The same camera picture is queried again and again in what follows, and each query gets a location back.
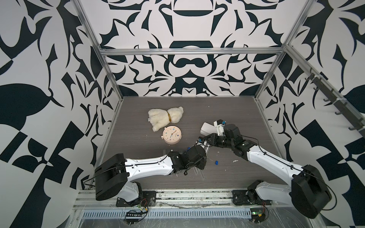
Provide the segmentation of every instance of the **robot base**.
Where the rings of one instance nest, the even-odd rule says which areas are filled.
[[[256,180],[248,186],[247,190],[233,190],[233,204],[236,206],[255,204],[262,205],[263,203],[271,205],[270,200],[262,200],[256,193],[256,187],[262,182],[263,180]]]
[[[262,205],[264,202],[266,205],[271,205],[270,200],[262,200],[258,196],[251,198],[250,191],[248,190],[233,190],[233,204],[236,206],[242,205]]]
[[[141,184],[138,182],[135,182],[138,186],[139,196],[137,199],[132,200],[130,202],[125,201],[122,198],[117,199],[116,201],[116,207],[126,207],[126,206],[135,206],[141,203],[143,199],[146,199],[146,206],[153,206],[156,199],[156,192],[155,191],[142,191]]]

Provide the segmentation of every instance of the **gray wood table surface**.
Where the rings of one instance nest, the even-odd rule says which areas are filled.
[[[184,108],[184,114],[179,123],[170,125],[181,129],[182,139],[168,145],[161,139],[164,128],[152,131],[148,111],[179,106]],[[103,161],[118,153],[125,158],[144,159],[162,156],[171,149],[186,150],[202,136],[200,128],[204,122],[213,124],[218,119],[235,124],[242,135],[257,138],[261,147],[277,154],[252,97],[125,97]],[[227,148],[210,147],[207,157],[204,170],[191,169],[187,176],[181,173],[136,181],[143,189],[246,188],[257,179],[284,184],[274,174],[237,157]]]

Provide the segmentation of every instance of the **pink clock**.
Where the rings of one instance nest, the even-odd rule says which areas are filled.
[[[178,128],[176,126],[165,127],[165,130],[162,133],[161,139],[163,139],[167,144],[170,144],[170,145],[178,143],[181,139],[180,128]]]

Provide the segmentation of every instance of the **white plush toy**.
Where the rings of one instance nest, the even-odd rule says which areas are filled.
[[[178,123],[183,116],[184,109],[182,107],[171,108],[167,111],[162,109],[151,109],[148,111],[149,122],[152,124],[152,130],[158,131],[171,123]]]

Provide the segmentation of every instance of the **black and white backdrop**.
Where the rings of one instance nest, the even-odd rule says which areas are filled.
[[[82,0],[105,49],[280,47],[305,0]],[[255,95],[274,54],[109,56],[124,96]]]
[[[288,36],[305,0],[81,0],[102,48],[272,47]]]
[[[65,225],[118,98],[69,0],[1,1],[0,19],[1,227]]]
[[[319,0],[294,40],[296,48],[351,104],[364,113],[365,2]],[[327,225],[364,226],[365,139],[286,55],[260,102],[289,161],[317,167],[337,205],[322,211]],[[325,207],[334,206],[335,199]]]
[[[274,54],[108,56],[124,96],[255,95]]]

